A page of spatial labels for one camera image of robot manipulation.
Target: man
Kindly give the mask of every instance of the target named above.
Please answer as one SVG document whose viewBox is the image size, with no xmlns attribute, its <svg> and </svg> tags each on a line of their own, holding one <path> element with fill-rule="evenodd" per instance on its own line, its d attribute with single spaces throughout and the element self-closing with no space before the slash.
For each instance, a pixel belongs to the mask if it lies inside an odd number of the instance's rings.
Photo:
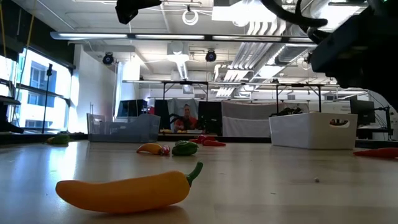
<svg viewBox="0 0 398 224">
<path fill-rule="evenodd" d="M 184 106 L 184 116 L 174 122 L 174 128 L 178 130 L 194 130 L 197 126 L 197 119 L 191 116 L 191 107 L 186 104 Z"/>
</svg>

